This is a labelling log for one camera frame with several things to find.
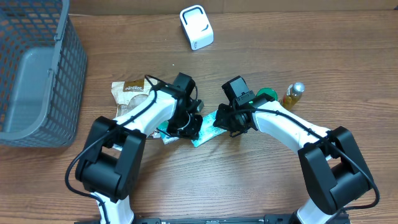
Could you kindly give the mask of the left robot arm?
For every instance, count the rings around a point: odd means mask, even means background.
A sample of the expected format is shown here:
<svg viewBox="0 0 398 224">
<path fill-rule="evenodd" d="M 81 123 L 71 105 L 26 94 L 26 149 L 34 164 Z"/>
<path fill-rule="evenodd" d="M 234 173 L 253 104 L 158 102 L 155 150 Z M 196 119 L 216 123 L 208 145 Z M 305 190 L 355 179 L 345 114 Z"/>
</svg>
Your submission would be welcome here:
<svg viewBox="0 0 398 224">
<path fill-rule="evenodd" d="M 99 223 L 132 223 L 129 204 L 147 137 L 163 122 L 166 133 L 180 139 L 199 137 L 203 118 L 197 114 L 201 100 L 191 97 L 197 86 L 193 78 L 179 73 L 173 83 L 160 80 L 150 88 L 148 98 L 129 113 L 108 119 L 100 116 L 92 124 L 85 146 L 67 168 L 65 184 L 78 195 L 96 200 Z M 70 171 L 85 191 L 69 183 Z"/>
</svg>

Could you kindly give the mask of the teal tissue pack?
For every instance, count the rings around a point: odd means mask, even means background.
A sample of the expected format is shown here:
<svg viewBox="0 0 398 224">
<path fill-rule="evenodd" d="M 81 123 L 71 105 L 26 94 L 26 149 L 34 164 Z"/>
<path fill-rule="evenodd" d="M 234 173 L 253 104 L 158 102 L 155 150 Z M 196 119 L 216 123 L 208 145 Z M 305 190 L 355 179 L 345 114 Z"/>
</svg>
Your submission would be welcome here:
<svg viewBox="0 0 398 224">
<path fill-rule="evenodd" d="M 198 139 L 192 140 L 192 144 L 194 147 L 199 147 L 202 144 L 208 142 L 209 140 L 219 136 L 226 132 L 225 129 L 221 129 L 213 126 L 213 123 L 216 119 L 217 110 L 211 112 L 210 114 L 203 117 L 203 122 L 201 124 L 201 128 L 198 132 Z"/>
</svg>

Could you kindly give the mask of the green lid seasoning jar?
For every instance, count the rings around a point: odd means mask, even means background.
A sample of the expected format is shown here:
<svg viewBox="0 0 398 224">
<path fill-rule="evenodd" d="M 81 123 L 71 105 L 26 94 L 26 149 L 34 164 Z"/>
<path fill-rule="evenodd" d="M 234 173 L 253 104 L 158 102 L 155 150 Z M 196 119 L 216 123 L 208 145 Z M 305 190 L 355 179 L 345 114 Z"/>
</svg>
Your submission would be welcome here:
<svg viewBox="0 0 398 224">
<path fill-rule="evenodd" d="M 278 95 L 277 95 L 276 91 L 272 88 L 268 88 L 268 87 L 261 88 L 258 91 L 257 96 L 259 96 L 261 94 L 267 94 L 267 95 L 271 96 L 273 99 L 275 99 L 276 101 L 278 100 Z"/>
</svg>

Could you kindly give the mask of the yellow dish soap bottle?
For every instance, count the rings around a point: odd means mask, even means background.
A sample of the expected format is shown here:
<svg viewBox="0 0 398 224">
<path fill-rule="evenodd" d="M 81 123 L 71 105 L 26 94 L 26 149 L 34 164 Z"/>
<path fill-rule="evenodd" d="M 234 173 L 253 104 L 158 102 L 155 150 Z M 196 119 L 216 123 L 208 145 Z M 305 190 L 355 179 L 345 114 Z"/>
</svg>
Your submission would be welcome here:
<svg viewBox="0 0 398 224">
<path fill-rule="evenodd" d="M 302 82 L 295 82 L 288 87 L 287 91 L 279 102 L 283 108 L 290 111 L 301 99 L 304 91 L 305 85 Z"/>
</svg>

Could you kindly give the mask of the brown white snack bag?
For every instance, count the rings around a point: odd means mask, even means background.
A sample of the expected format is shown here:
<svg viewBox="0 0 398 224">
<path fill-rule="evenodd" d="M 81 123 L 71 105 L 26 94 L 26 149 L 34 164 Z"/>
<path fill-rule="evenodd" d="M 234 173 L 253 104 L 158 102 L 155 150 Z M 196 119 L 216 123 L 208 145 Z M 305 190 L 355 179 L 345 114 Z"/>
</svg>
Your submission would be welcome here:
<svg viewBox="0 0 398 224">
<path fill-rule="evenodd" d="M 112 82 L 111 93 L 117 104 L 116 117 L 133 110 L 148 96 L 152 85 L 145 79 L 128 82 Z"/>
</svg>

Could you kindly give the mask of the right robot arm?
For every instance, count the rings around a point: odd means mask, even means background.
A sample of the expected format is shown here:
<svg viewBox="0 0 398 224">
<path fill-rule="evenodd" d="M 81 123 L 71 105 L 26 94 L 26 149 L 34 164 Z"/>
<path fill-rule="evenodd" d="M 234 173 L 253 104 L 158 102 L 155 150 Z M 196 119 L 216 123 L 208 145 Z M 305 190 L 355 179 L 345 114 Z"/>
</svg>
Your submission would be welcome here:
<svg viewBox="0 0 398 224">
<path fill-rule="evenodd" d="M 272 96 L 255 95 L 237 76 L 222 89 L 214 125 L 231 137 L 254 129 L 276 138 L 298 155 L 307 202 L 291 215 L 265 215 L 264 223 L 349 223 L 352 201 L 376 190 L 370 170 L 352 133 L 340 126 L 323 128 L 287 111 Z"/>
</svg>

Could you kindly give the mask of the teal white tissue packet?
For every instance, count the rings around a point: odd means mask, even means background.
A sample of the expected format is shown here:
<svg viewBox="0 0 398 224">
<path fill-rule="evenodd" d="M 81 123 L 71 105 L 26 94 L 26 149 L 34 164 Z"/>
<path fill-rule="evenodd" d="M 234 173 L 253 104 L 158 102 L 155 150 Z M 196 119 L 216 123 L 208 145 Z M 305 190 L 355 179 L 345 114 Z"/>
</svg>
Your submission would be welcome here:
<svg viewBox="0 0 398 224">
<path fill-rule="evenodd" d="M 164 144 L 170 144 L 172 142 L 179 140 L 178 137 L 172 137 L 167 132 L 168 125 L 169 125 L 168 121 L 164 121 L 157 128 L 157 132 L 160 134 L 160 137 L 162 138 Z"/>
</svg>

